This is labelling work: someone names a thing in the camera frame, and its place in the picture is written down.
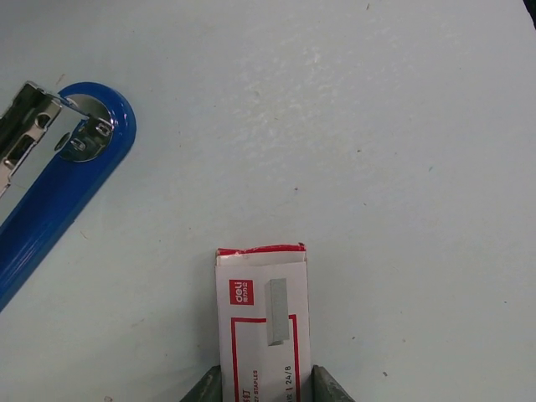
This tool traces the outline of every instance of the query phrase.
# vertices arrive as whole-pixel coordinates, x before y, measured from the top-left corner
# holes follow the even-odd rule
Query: white and red box
[[[309,402],[305,245],[218,249],[223,402]]]

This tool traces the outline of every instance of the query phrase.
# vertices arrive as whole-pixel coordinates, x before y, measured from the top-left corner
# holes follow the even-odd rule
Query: silver metal part
[[[0,225],[58,152],[71,162],[89,161],[112,133],[110,114],[94,98],[64,99],[24,84],[0,118]]]

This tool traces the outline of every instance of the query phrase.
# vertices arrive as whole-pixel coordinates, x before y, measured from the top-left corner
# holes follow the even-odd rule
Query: white surface
[[[532,21],[367,4],[3,5],[2,104],[98,80],[138,137],[0,314],[0,400],[178,400],[218,362],[214,250],[299,240],[356,400],[534,401]]]

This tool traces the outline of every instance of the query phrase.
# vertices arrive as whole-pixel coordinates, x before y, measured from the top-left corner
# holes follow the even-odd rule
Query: stapler anvil
[[[93,82],[53,94],[27,82],[0,118],[0,311],[136,135],[131,106]]]

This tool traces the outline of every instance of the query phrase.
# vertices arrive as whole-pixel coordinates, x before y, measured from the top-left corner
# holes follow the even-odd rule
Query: dirt particle
[[[62,80],[63,78],[65,78],[65,74],[62,74],[62,75],[59,76],[58,80],[56,81],[56,86],[59,85],[59,83],[61,82],[61,80]]]

